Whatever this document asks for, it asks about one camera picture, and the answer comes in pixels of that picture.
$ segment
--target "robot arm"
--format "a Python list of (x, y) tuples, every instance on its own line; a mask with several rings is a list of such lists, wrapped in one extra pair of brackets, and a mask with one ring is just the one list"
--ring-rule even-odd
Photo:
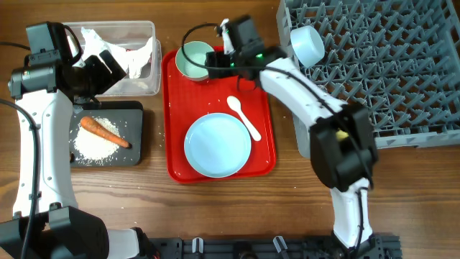
[[(19, 190), (13, 206), (14, 219), (0, 224), (0, 246), (13, 258), (21, 256), (25, 230), (34, 217), (28, 258), (153, 258), (155, 249), (139, 228), (108, 230), (98, 217), (78, 210), (70, 177), (68, 149), (73, 105), (85, 104), (102, 94), (126, 73), (111, 54), (85, 60), (83, 68), (72, 64), (81, 53), (72, 55), (66, 37), (68, 29), (45, 22), (27, 28), (32, 54), (29, 64), (13, 70), (8, 83), (11, 97), (32, 118), (38, 128), (38, 199), (30, 215), (34, 141), (29, 122), (19, 114), (21, 167)], [(45, 224), (50, 229), (44, 230)]]
[[(258, 73), (208, 71), (212, 78), (237, 74), (256, 81), (264, 91), (286, 105), (309, 129), (313, 169), (321, 182), (331, 189), (335, 215), (333, 233), (342, 247), (351, 252), (372, 235), (367, 213), (367, 178), (370, 176), (366, 174), (358, 157), (361, 156), (368, 168), (372, 168), (378, 159), (367, 108), (358, 104), (348, 105), (345, 101), (335, 99), (307, 79), (290, 58), (280, 54), (280, 50), (266, 49), (250, 17), (241, 17), (231, 22), (225, 19), (219, 32), (224, 39), (224, 54), (209, 53), (207, 65), (222, 64), (221, 67), (225, 67), (233, 63), (237, 68), (278, 68), (304, 83), (294, 80), (292, 76), (265, 69)], [(346, 123), (348, 133), (340, 129), (337, 118), (305, 86), (320, 96)], [(350, 137), (358, 143), (358, 150), (350, 143)]]

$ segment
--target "carrot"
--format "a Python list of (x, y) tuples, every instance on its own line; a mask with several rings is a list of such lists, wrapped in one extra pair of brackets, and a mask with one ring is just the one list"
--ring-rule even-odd
[(103, 137), (104, 139), (113, 142), (117, 145), (121, 145), (122, 147), (129, 147), (129, 142), (120, 138), (114, 133), (108, 131), (106, 128), (102, 127), (102, 125), (100, 125), (96, 120), (94, 120), (91, 117), (86, 116), (81, 118), (80, 123), (85, 130), (88, 130), (89, 132), (98, 135), (99, 137)]

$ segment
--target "wooden table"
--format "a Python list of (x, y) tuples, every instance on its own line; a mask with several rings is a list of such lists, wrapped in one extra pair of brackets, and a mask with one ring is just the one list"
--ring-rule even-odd
[[(0, 39), (26, 45), (25, 27), (46, 20), (151, 20), (165, 54), (178, 48), (193, 25), (246, 13), (253, 16), (268, 45), (278, 43), (275, 13), (279, 0), (12, 2), (0, 5)], [(221, 44), (206, 30), (196, 32), (192, 39)], [(9, 99), (6, 82), (26, 54), (0, 47), (0, 98)], [(334, 213), (329, 190), (316, 178), (310, 161), (299, 155), (291, 113), (280, 102), (270, 99), (278, 156), (268, 176), (179, 185), (166, 172), (163, 139), (158, 134), (163, 133), (162, 93), (134, 99), (147, 110), (142, 162), (131, 168), (73, 169), (80, 209), (102, 218), (108, 228), (141, 227), (149, 237), (330, 234)], [(0, 106), (0, 115), (0, 222), (4, 222), (12, 217), (19, 185), (20, 138), (16, 112)], [(379, 154), (380, 162), (374, 168), (376, 189), (369, 194), (374, 231), (401, 236), (404, 258), (458, 258), (460, 147), (405, 147)], [(0, 252), (0, 258), (8, 257)]]

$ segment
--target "plastic dish rack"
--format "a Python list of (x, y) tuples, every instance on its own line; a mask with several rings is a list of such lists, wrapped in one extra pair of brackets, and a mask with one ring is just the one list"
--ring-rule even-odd
[[(460, 144), (460, 23), (450, 0), (281, 0), (282, 47), (324, 91), (366, 105), (378, 148)], [(317, 29), (322, 61), (304, 68), (290, 31)], [(294, 116), (300, 154), (308, 130)]]

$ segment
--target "white spoon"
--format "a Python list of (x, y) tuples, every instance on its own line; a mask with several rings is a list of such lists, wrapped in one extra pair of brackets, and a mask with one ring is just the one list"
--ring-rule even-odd
[(238, 100), (238, 98), (236, 98), (235, 96), (229, 96), (227, 98), (227, 104), (229, 104), (230, 109), (236, 111), (236, 113), (239, 115), (247, 130), (249, 130), (249, 133), (251, 134), (252, 138), (255, 141), (260, 141), (262, 139), (262, 136), (254, 127), (254, 125), (252, 125), (252, 123), (244, 115), (242, 111), (242, 103)]

